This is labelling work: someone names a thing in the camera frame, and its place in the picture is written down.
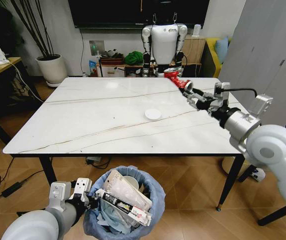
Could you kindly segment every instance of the white container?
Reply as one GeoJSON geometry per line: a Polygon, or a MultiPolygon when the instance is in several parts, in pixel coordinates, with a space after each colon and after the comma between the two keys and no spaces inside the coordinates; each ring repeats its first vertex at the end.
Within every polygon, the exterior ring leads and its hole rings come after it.
{"type": "Polygon", "coordinates": [[[57,87],[67,77],[64,60],[61,55],[55,54],[58,58],[53,60],[41,60],[43,57],[36,58],[36,62],[50,87],[57,87]]]}
{"type": "Polygon", "coordinates": [[[199,34],[200,34],[200,31],[201,31],[201,28],[202,28],[202,26],[200,24],[195,24],[192,37],[199,38],[199,34]]]}

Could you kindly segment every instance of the chair leg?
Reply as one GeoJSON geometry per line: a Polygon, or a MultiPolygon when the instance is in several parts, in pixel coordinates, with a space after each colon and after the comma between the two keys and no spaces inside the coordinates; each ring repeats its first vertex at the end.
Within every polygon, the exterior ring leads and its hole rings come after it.
{"type": "Polygon", "coordinates": [[[262,218],[262,219],[259,219],[257,221],[258,225],[259,226],[265,226],[266,224],[269,224],[277,219],[280,219],[282,218],[283,216],[286,216],[286,206],[284,206],[283,208],[281,209],[278,209],[277,211],[269,214],[268,216],[262,218]]]}

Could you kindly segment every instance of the blue plastic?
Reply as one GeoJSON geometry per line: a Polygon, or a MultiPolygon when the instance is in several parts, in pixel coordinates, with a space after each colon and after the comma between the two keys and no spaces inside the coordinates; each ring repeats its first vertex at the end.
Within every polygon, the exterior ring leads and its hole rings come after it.
{"type": "MultiPolygon", "coordinates": [[[[147,172],[138,170],[134,166],[119,166],[114,168],[119,171],[123,176],[132,176],[136,178],[138,184],[150,191],[150,200],[153,202],[149,212],[152,214],[152,221],[149,226],[139,226],[129,234],[113,234],[107,232],[106,229],[97,223],[98,210],[89,210],[85,213],[83,227],[87,235],[96,237],[99,240],[138,240],[141,237],[149,234],[155,224],[162,217],[165,210],[165,193],[160,184],[147,172]]],[[[102,188],[105,180],[110,174],[111,170],[102,175],[92,186],[89,196],[92,196],[96,190],[102,188]]]]}

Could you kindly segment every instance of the tv screen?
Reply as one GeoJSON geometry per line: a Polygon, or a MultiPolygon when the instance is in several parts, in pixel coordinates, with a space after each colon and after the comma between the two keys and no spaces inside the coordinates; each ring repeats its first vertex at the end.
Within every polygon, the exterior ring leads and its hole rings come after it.
{"type": "MultiPolygon", "coordinates": [[[[76,28],[139,29],[152,24],[154,0],[68,0],[76,28]]],[[[209,0],[175,3],[176,23],[193,28],[204,25],[209,0]]]]}

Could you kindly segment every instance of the trash can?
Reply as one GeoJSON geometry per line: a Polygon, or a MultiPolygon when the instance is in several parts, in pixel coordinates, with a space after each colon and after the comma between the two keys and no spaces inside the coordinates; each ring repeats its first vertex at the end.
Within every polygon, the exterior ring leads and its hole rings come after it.
{"type": "MultiPolygon", "coordinates": [[[[99,240],[138,240],[141,237],[149,234],[155,224],[162,217],[165,210],[165,193],[160,184],[147,172],[138,170],[135,166],[119,166],[114,168],[123,176],[134,177],[139,186],[144,184],[144,187],[150,192],[150,200],[153,202],[148,212],[152,214],[152,220],[149,226],[140,225],[138,228],[128,234],[115,234],[108,232],[103,226],[97,223],[98,209],[91,209],[85,213],[83,227],[87,235],[96,237],[99,240]]],[[[92,186],[89,196],[95,194],[96,190],[102,188],[105,180],[109,176],[111,170],[102,175],[92,186]]]]}

